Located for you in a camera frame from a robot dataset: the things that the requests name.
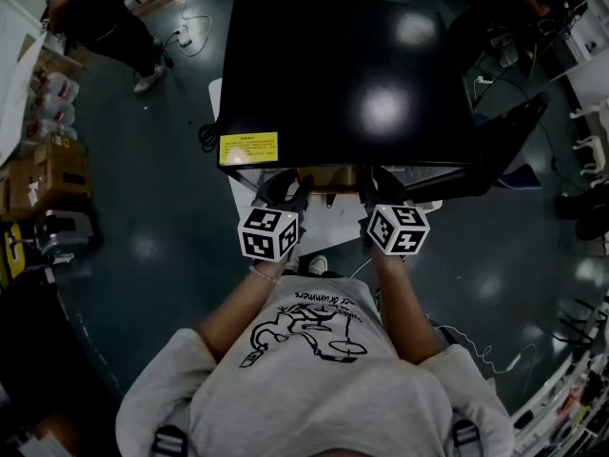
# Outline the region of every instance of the yellow warning label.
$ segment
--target yellow warning label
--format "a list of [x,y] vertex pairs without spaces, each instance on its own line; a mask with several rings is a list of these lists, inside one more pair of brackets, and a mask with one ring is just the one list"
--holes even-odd
[[277,161],[277,132],[240,133],[220,137],[220,164]]

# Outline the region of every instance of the white sneaker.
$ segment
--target white sneaker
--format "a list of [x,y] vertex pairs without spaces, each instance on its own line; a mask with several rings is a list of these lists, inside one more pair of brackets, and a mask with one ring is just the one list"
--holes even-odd
[[146,93],[152,85],[154,85],[157,81],[165,76],[165,66],[156,65],[154,67],[154,74],[152,76],[147,76],[146,78],[141,78],[140,81],[137,82],[133,91],[135,91],[136,95],[141,95]]
[[324,255],[316,255],[308,265],[311,274],[321,276],[327,271],[327,258]]
[[298,274],[298,270],[300,269],[300,267],[301,267],[301,258],[292,256],[292,258],[289,261],[287,261],[287,264],[285,265],[285,270],[291,270],[295,274]]

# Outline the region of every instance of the person in black pants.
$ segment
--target person in black pants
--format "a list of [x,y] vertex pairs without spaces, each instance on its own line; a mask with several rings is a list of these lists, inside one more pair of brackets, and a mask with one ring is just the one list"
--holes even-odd
[[123,0],[47,0],[47,5],[52,32],[63,32],[70,42],[134,68],[141,76],[134,89],[137,94],[165,75],[165,68],[155,62],[155,47],[161,42]]
[[476,64],[491,41],[503,48],[500,63],[505,68],[518,59],[511,43],[515,33],[531,26],[543,35],[547,27],[560,28],[567,0],[483,0],[464,11],[449,27],[453,48],[462,71]]

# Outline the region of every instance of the bracelet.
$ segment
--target bracelet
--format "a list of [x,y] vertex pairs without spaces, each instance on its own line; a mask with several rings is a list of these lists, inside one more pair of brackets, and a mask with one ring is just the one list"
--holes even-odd
[[255,266],[250,266],[249,270],[256,276],[263,278],[264,280],[268,281],[269,283],[272,283],[273,285],[279,285],[279,283],[281,283],[281,279],[271,278],[270,276],[267,276],[266,274],[262,274],[259,270],[256,269]]

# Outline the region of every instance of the white cable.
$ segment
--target white cable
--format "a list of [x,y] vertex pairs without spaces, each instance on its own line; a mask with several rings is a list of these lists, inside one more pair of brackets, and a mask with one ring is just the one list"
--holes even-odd
[[364,262],[361,266],[359,266],[357,269],[355,269],[355,272],[353,274],[351,274],[349,277],[353,277],[355,276],[358,272],[360,272],[363,268],[365,268],[368,263],[372,261],[372,257],[368,257],[368,260],[366,262]]
[[[206,47],[207,39],[209,38],[209,35],[211,34],[211,30],[213,29],[213,22],[209,15],[190,15],[189,17],[184,17],[184,11],[187,9],[187,4],[188,4],[188,0],[184,0],[184,6],[182,7],[182,20],[209,19],[209,30],[207,31],[206,38],[203,41],[203,45],[201,46],[201,48],[199,50],[197,50],[196,52],[193,52],[192,54],[188,54],[187,52],[185,52],[182,49],[181,46],[178,47],[178,49],[184,56],[194,57]],[[190,33],[190,29],[188,28],[188,26],[186,24],[183,24],[183,26],[186,27],[188,30],[188,33]]]
[[491,352],[491,350],[493,349],[492,346],[486,346],[484,348],[484,350],[482,351],[482,353],[479,353],[478,352],[478,348],[476,347],[476,344],[474,344],[474,342],[467,335],[465,335],[462,331],[459,331],[456,328],[451,327],[450,325],[439,325],[439,326],[434,327],[434,328],[435,329],[450,328],[451,330],[455,330],[457,333],[459,333],[459,335],[461,337],[464,337],[465,340],[472,345],[472,347],[474,348],[474,352],[476,352],[476,357],[481,359],[485,364],[488,364],[493,369],[493,372],[495,374],[505,374],[506,372],[510,372],[516,366],[516,364],[519,362],[519,360],[521,359],[522,353],[525,350],[527,350],[529,347],[532,347],[535,350],[535,358],[533,359],[533,362],[535,362],[535,359],[537,359],[537,354],[538,354],[537,346],[535,344],[533,344],[533,343],[527,344],[526,346],[524,346],[521,349],[521,351],[518,354],[516,354],[516,357],[514,358],[514,360],[510,363],[510,365],[505,370],[497,370],[495,368],[495,365],[491,361],[487,361],[486,359],[484,359],[484,357],[486,357]]

